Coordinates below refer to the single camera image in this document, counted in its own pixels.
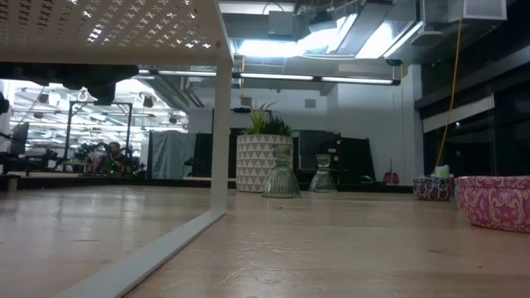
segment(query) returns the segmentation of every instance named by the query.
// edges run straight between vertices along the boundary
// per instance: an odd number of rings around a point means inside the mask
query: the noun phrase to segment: white wall
[[[414,109],[419,71],[411,66],[402,86],[338,84],[328,96],[328,131],[370,140],[376,180],[390,170],[391,159],[401,185],[423,174],[422,122]]]
[[[197,96],[205,104],[206,108],[191,109],[188,131],[197,133],[211,133],[213,89],[197,89]],[[240,108],[241,89],[232,90],[231,107]],[[317,90],[281,90],[279,93],[269,89],[245,89],[245,97],[253,98],[254,106],[264,103],[276,102],[269,109],[273,116],[282,118],[287,124],[296,130],[326,130],[327,97],[320,96]],[[306,99],[316,99],[316,108],[305,108]],[[230,127],[250,127],[251,121],[247,114],[232,113]]]

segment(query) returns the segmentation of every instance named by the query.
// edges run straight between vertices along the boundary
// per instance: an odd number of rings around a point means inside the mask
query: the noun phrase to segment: glass vase
[[[265,181],[265,191],[262,197],[274,199],[301,198],[298,180],[291,169],[292,145],[274,145],[272,154],[276,166]]]
[[[335,182],[330,173],[331,155],[329,154],[317,154],[316,164],[318,170],[313,176],[309,191],[317,193],[329,193],[336,192]]]

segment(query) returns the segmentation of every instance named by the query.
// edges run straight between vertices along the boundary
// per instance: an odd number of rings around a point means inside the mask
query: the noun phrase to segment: gray curtain
[[[176,131],[152,133],[152,179],[182,179],[191,171],[195,134]]]

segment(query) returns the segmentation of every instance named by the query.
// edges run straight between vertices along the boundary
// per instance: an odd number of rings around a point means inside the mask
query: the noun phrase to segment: yellow cable
[[[440,153],[438,153],[438,160],[436,161],[435,168],[438,165],[440,165],[441,155],[444,151],[444,146],[446,145],[447,128],[449,127],[449,122],[451,121],[451,112],[453,111],[453,105],[455,103],[456,76],[458,74],[458,59],[460,58],[460,38],[462,34],[462,19],[463,17],[460,18],[460,22],[458,24],[458,38],[456,40],[455,73],[453,74],[453,88],[451,90],[451,95],[450,95],[449,116],[447,117],[446,130],[444,131],[444,137],[441,139]]]

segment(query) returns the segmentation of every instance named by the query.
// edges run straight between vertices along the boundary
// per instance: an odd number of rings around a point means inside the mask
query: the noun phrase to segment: black cable
[[[265,9],[267,9],[267,7],[268,7],[271,3],[276,4],[276,6],[278,6],[280,9],[282,9],[282,12],[285,12],[285,9],[283,9],[283,7],[282,7],[280,4],[278,4],[278,2],[276,2],[276,1],[269,1],[269,2],[267,2],[267,4],[265,4],[265,7],[263,8],[262,14],[265,14]]]

